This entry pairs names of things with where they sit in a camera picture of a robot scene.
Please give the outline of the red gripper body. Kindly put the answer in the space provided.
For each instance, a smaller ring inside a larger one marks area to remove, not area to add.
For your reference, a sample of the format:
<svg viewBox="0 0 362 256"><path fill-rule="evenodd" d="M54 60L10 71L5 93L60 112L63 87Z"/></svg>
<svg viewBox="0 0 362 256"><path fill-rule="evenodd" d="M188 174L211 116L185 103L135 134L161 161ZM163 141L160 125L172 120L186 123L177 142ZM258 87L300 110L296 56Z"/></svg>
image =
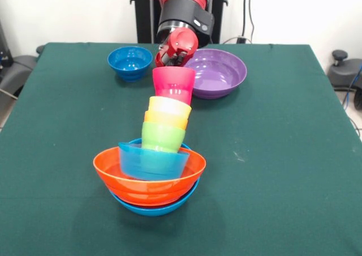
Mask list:
<svg viewBox="0 0 362 256"><path fill-rule="evenodd" d="M198 39L196 34L189 28L176 28L159 46L159 51L155 58L157 67L164 67L161 63L163 56L175 57L180 52L187 52L184 65L193 57L198 48Z"/></svg>

